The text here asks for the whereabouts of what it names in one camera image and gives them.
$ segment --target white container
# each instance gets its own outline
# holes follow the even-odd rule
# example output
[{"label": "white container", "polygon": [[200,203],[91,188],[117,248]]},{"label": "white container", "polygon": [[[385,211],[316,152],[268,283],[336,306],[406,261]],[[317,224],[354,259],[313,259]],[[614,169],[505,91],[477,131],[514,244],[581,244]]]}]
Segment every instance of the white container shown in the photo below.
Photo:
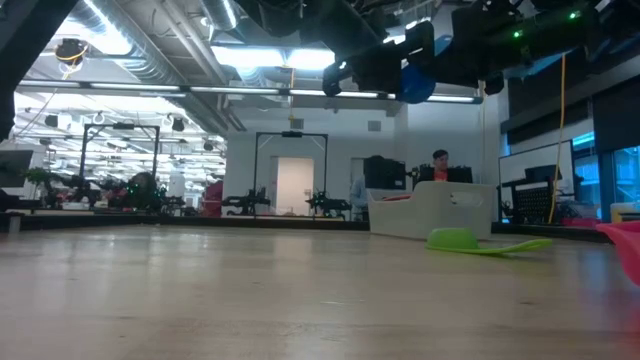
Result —
[{"label": "white container", "polygon": [[477,238],[488,239],[495,192],[491,185],[423,181],[409,199],[383,201],[390,192],[371,189],[371,232],[426,240],[433,229],[468,228]]}]

